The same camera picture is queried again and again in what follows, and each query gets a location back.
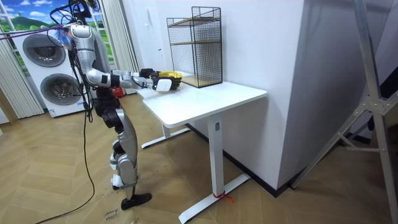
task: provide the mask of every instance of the white desk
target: white desk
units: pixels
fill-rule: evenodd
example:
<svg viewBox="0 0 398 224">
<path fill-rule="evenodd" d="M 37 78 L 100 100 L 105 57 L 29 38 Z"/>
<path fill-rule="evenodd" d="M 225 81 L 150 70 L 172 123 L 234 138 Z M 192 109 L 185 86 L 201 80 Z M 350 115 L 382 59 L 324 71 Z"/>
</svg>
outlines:
<svg viewBox="0 0 398 224">
<path fill-rule="evenodd" d="M 137 93 L 143 97 L 145 106 L 162 123 L 164 131 L 164 137 L 143 144 L 143 148 L 189 131 L 189 129 L 183 129 L 170 134 L 169 128 L 187 124 L 200 118 L 207 118 L 213 194 L 216 196 L 227 194 L 250 179 L 247 174 L 241 174 L 224 186 L 223 135 L 220 112 L 265 97 L 266 91 L 223 82 L 204 88 L 195 88 L 182 83 L 176 91 L 162 93 L 143 89 L 137 90 Z M 213 194 L 181 213 L 178 217 L 181 223 L 187 222 L 220 199 Z"/>
</svg>

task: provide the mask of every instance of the white curtain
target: white curtain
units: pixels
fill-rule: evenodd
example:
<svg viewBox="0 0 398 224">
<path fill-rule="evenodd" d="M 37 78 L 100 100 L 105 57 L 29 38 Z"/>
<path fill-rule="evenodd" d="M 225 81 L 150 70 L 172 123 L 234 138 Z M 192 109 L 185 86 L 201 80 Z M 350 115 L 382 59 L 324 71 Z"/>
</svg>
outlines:
<svg viewBox="0 0 398 224">
<path fill-rule="evenodd" d="M 105 28 L 111 36 L 116 67 L 120 70 L 138 72 L 138 64 L 120 0 L 102 0 L 102 9 Z M 135 93 L 133 89 L 125 89 L 125 92 Z"/>
<path fill-rule="evenodd" d="M 0 40 L 0 88 L 18 118 L 44 113 L 6 40 Z"/>
</svg>

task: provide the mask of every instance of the metal wire rack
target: metal wire rack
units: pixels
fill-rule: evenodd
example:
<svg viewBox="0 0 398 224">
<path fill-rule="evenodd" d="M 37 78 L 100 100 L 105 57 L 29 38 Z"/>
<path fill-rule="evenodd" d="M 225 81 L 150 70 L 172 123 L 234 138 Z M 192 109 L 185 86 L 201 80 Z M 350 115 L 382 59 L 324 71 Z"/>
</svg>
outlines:
<svg viewBox="0 0 398 224">
<path fill-rule="evenodd" d="M 192 7 L 191 18 L 167 18 L 174 70 L 197 88 L 223 82 L 221 9 Z"/>
</svg>

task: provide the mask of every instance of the washer door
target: washer door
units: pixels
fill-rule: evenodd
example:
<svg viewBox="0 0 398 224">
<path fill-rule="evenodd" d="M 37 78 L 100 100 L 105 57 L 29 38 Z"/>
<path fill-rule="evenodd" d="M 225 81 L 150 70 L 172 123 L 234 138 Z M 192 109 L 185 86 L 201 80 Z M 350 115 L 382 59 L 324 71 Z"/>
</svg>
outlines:
<svg viewBox="0 0 398 224">
<path fill-rule="evenodd" d="M 78 86 L 77 80 L 69 75 L 53 74 L 43 80 L 40 90 L 49 102 L 70 105 L 81 98 Z"/>
<path fill-rule="evenodd" d="M 43 67 L 56 67 L 65 60 L 65 50 L 58 46 L 62 46 L 59 41 L 45 34 L 32 34 L 23 44 L 26 56 Z"/>
</svg>

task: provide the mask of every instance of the dryer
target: dryer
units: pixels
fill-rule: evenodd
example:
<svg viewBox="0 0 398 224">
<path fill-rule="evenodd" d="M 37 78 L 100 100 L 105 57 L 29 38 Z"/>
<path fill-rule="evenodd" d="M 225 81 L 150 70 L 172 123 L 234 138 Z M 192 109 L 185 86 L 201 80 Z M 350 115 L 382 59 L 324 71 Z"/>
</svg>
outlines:
<svg viewBox="0 0 398 224">
<path fill-rule="evenodd" d="M 67 50 L 54 38 L 55 32 L 13 38 L 52 117 L 84 110 L 83 97 L 78 91 L 81 83 L 70 67 Z"/>
</svg>

